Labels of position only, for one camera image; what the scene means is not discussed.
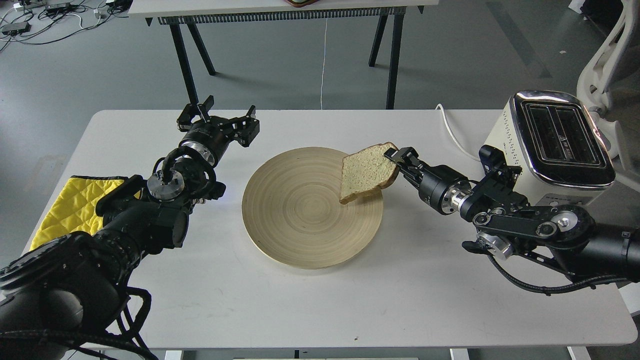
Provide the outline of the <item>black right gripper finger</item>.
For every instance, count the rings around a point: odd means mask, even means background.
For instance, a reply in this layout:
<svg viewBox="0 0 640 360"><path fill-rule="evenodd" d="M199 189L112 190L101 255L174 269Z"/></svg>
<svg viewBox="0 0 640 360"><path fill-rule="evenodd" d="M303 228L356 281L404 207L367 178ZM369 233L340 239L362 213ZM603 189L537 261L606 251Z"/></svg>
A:
<svg viewBox="0 0 640 360"><path fill-rule="evenodd" d="M414 167L398 165L400 173L402 173L403 178L409 182L409 184L414 187L419 187L419 172L416 171Z"/></svg>
<svg viewBox="0 0 640 360"><path fill-rule="evenodd" d="M421 168L423 166L418 152L412 146L405 146L400 149L389 148L384 153L384 157L400 168Z"/></svg>

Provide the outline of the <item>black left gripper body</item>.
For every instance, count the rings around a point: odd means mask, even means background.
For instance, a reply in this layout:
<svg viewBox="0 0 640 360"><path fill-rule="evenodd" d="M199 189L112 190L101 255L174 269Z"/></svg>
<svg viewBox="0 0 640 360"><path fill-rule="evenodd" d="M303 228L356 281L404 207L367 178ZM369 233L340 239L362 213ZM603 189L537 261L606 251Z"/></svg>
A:
<svg viewBox="0 0 640 360"><path fill-rule="evenodd" d="M235 120L215 116L212 121L197 121L179 146L195 150L210 166L217 166L233 141L233 130L237 128Z"/></svg>

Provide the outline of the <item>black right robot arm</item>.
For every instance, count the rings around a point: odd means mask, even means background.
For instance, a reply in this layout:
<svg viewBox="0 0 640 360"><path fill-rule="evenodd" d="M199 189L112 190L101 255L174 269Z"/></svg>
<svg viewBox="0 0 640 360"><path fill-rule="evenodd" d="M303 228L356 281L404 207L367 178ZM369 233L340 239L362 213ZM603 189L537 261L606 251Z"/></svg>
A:
<svg viewBox="0 0 640 360"><path fill-rule="evenodd" d="M564 294L597 285L640 279L638 228L596 223L580 205L533 206L514 191L522 168L506 163L502 151L484 145L478 152L485 175L480 181L446 165L430 166L411 146L384 153L419 198L442 215L458 212L476 229L469 253L486 255L512 284L533 293ZM498 259L520 256L564 275L569 285L528 284L508 273Z"/></svg>

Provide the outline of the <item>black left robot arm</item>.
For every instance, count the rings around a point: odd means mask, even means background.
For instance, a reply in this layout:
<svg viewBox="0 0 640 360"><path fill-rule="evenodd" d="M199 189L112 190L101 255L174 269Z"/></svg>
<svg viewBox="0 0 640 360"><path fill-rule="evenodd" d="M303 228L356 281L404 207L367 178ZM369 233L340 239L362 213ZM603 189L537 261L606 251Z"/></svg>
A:
<svg viewBox="0 0 640 360"><path fill-rule="evenodd" d="M147 255L180 248L197 203L221 198L215 167L229 144L249 146L259 133L256 108L242 117L210 115L214 98L188 104L177 119L184 137L149 178L133 175L101 198L95 234L73 231L26 252L1 270L1 358L61 360L96 344L155 355L140 331L151 294L128 282Z"/></svg>

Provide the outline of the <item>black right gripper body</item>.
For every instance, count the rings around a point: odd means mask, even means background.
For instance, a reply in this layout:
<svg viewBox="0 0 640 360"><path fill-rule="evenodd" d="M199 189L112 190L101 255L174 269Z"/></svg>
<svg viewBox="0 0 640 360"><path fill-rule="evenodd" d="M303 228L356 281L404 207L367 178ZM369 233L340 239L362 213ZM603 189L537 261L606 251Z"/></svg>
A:
<svg viewBox="0 0 640 360"><path fill-rule="evenodd" d="M418 171L418 196L431 208L442 215L449 215L458 210L454 204L457 195L471 194L470 180L446 165L429 166L422 162Z"/></svg>

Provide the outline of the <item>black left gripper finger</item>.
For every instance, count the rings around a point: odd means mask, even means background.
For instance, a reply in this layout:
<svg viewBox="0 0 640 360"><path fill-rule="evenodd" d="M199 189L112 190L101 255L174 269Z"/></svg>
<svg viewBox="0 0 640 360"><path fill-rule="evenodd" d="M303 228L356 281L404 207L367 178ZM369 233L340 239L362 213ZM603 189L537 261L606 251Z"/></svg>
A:
<svg viewBox="0 0 640 360"><path fill-rule="evenodd" d="M210 109L215 104L213 95L208 96L201 104L186 104L178 118L177 128L180 132L189 132L194 123L210 123Z"/></svg>
<svg viewBox="0 0 640 360"><path fill-rule="evenodd" d="M223 123L223 134L229 141L236 141L248 148L259 133L259 120L256 119L256 107L251 105L241 117L233 117Z"/></svg>

